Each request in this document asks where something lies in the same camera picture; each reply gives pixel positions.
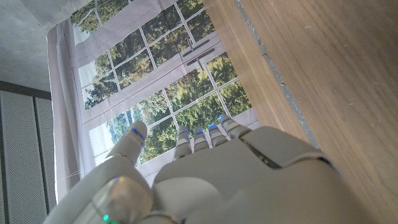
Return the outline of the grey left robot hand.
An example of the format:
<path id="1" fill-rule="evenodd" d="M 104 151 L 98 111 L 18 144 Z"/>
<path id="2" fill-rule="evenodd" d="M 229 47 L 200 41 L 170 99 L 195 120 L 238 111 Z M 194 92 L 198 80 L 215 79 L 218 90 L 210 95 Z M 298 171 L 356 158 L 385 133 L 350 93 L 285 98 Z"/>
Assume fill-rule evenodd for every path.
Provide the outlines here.
<path id="1" fill-rule="evenodd" d="M 320 150 L 276 128 L 218 120 L 207 133 L 179 127 L 152 184 L 136 169 L 147 127 L 132 123 L 46 222 L 374 223 Z"/>

